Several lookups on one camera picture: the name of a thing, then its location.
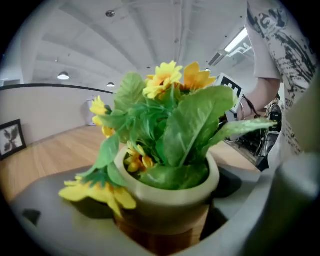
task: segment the gray table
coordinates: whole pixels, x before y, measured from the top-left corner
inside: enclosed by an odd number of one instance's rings
[[[261,214],[274,171],[269,169],[260,175],[220,167],[224,169],[222,173],[234,174],[241,180],[236,192],[214,199],[214,206],[228,221],[207,239],[178,255],[235,255]],[[41,178],[16,197],[11,205],[13,212],[29,235],[52,255],[152,255],[119,230],[112,219],[88,218],[58,196],[64,181],[87,169]],[[22,217],[24,209],[41,212],[36,226]]]

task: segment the framed picture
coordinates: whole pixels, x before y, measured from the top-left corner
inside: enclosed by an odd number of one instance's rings
[[[0,125],[0,160],[26,147],[20,119]]]

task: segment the yellow flower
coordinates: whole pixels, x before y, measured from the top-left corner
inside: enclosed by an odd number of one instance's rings
[[[179,82],[182,74],[182,66],[176,66],[176,62],[162,63],[160,67],[155,68],[155,75],[148,75],[146,79],[146,88],[143,94],[148,98],[154,99],[157,95],[163,93],[173,83]]]
[[[102,133],[104,134],[104,136],[106,136],[107,138],[111,137],[112,135],[115,134],[115,130],[112,128],[109,128],[107,126],[104,126],[101,119],[99,118],[99,116],[94,116],[92,118],[92,122],[95,123],[97,126],[102,126]]]
[[[97,182],[90,187],[91,182],[86,184],[81,183],[81,178],[76,177],[76,181],[65,181],[67,186],[59,191],[59,196],[72,202],[81,201],[87,197],[92,198],[98,202],[108,204],[108,206],[122,218],[119,205],[125,209],[135,209],[137,207],[136,201],[127,192],[124,187],[113,187],[106,182],[104,186]]]
[[[90,111],[96,115],[103,116],[105,115],[108,110],[105,108],[104,102],[101,100],[100,96],[95,97],[94,101],[92,102],[92,107],[90,108]]]
[[[145,172],[155,165],[152,159],[146,155],[142,146],[138,145],[136,150],[130,141],[127,142],[127,146],[127,153],[130,156],[124,160],[124,163],[129,165],[128,172],[134,173],[138,170]]]
[[[193,62],[184,69],[184,86],[182,90],[197,90],[207,87],[216,81],[215,77],[209,77],[209,71],[200,71],[199,63]]]

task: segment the white t-shirt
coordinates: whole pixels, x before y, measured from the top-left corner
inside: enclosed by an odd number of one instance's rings
[[[301,153],[286,121],[286,112],[309,87],[318,61],[297,21],[280,2],[248,0],[247,5],[245,27],[254,51],[254,76],[280,79],[284,83],[281,133],[268,155],[269,167],[276,168],[290,156]]]

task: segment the pot rim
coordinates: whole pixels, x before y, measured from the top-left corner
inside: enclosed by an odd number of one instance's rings
[[[164,206],[185,206],[206,200],[218,186],[220,179],[219,169],[209,152],[206,154],[209,165],[209,176],[204,183],[188,189],[165,190],[146,185],[127,172],[124,165],[127,149],[128,147],[124,146],[118,152],[114,163],[127,182],[128,191],[141,201]]]

